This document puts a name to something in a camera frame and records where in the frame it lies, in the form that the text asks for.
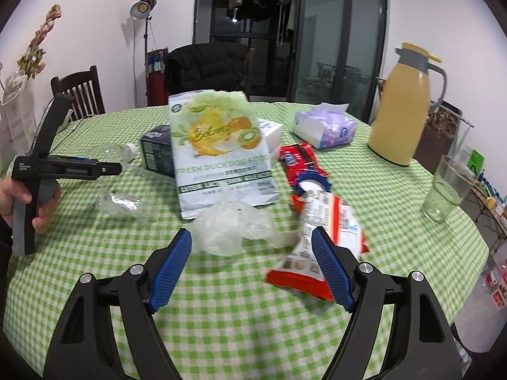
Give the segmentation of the person's left hand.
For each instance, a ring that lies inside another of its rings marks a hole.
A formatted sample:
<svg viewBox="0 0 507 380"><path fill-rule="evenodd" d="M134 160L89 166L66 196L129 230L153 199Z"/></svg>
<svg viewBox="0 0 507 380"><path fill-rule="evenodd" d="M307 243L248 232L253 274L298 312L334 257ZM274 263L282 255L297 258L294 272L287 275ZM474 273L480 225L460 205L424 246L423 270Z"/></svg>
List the person's left hand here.
<svg viewBox="0 0 507 380"><path fill-rule="evenodd" d="M61 187L58 185L52 196L39 207L38 214L36 214L32 221L35 231L46 231L51 222L52 215L58 207L60 197ZM13 180L11 177L1 180L1 217L9 227L12 226L13 222L14 202L18 201L28 204L31 200L32 196L22 182Z"/></svg>

